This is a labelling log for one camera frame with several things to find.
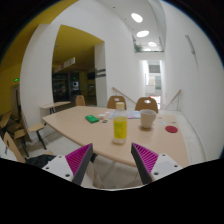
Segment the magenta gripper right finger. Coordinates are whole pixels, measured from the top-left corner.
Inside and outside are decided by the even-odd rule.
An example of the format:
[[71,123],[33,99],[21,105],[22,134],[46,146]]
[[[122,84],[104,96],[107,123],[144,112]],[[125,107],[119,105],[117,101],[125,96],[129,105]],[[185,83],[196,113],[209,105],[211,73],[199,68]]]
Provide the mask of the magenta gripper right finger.
[[182,169],[182,167],[166,153],[157,154],[136,143],[133,143],[131,146],[131,154],[144,185]]

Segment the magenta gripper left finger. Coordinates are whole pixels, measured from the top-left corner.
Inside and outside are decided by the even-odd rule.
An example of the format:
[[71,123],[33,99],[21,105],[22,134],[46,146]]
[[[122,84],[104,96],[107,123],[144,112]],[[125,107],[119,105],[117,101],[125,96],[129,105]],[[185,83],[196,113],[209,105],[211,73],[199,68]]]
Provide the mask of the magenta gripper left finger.
[[90,143],[66,156],[57,155],[43,167],[43,170],[80,185],[92,155],[93,144]]

